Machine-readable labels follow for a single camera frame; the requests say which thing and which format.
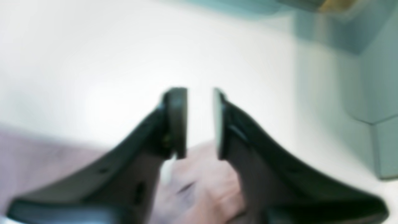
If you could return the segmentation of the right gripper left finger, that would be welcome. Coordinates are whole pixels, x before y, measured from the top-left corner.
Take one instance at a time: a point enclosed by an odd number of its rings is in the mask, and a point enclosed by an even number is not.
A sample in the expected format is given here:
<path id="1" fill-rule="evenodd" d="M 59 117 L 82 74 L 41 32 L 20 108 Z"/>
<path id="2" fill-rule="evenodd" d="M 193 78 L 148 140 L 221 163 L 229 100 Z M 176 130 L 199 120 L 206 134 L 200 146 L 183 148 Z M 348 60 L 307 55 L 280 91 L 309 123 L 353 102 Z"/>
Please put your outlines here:
<path id="1" fill-rule="evenodd" d="M 114 149 L 45 187 L 15 197 L 12 224 L 146 224 L 163 163 L 187 150 L 188 90 L 175 87 Z"/>

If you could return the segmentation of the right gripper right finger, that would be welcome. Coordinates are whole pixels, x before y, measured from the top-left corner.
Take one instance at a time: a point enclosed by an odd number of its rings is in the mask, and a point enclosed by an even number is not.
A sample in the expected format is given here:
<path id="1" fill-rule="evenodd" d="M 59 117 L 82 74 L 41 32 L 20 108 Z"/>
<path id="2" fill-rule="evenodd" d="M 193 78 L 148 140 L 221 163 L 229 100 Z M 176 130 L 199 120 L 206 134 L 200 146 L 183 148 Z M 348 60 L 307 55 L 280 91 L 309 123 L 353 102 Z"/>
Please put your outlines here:
<path id="1" fill-rule="evenodd" d="M 213 104 L 218 158 L 238 174 L 250 224 L 381 224 L 388 218 L 380 197 L 292 155 L 219 88 Z"/>

